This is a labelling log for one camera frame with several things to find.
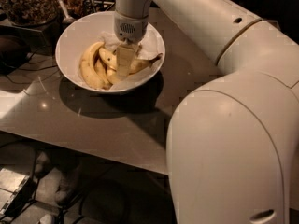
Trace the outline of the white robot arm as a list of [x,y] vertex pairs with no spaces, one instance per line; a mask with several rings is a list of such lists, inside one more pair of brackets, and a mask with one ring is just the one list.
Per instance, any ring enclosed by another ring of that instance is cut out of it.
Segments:
[[289,224],[299,143],[299,49],[230,0],[116,0],[115,31],[138,41],[156,4],[221,70],[168,128],[178,224]]

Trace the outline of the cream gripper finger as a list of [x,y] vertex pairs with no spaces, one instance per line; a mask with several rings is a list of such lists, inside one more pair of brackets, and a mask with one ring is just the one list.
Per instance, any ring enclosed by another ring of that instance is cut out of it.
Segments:
[[121,44],[116,49],[117,70],[116,74],[120,80],[128,77],[130,72],[131,63],[136,55],[135,45]]

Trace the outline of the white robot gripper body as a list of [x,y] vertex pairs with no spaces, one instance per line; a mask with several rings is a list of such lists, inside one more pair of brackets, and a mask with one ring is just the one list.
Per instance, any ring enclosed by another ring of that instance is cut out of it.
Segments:
[[120,41],[140,42],[148,26],[149,14],[114,12],[114,33]]

